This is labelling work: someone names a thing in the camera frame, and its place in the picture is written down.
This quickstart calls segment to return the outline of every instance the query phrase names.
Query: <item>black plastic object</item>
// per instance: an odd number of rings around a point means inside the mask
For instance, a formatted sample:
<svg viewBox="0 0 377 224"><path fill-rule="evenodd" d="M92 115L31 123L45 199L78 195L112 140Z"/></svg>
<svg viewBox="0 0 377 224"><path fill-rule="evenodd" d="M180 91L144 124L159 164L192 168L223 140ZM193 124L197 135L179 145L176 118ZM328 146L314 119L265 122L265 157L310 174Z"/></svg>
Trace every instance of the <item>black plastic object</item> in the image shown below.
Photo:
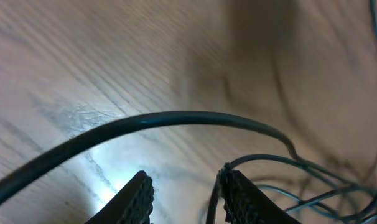
<svg viewBox="0 0 377 224"><path fill-rule="evenodd" d="M281 210L240 171L228 165L219 173L221 196L225 199L226 222L232 224L300 224Z"/></svg>
<svg viewBox="0 0 377 224"><path fill-rule="evenodd" d="M144 171L139 171L86 224L150 224L153 201L152 179Z"/></svg>

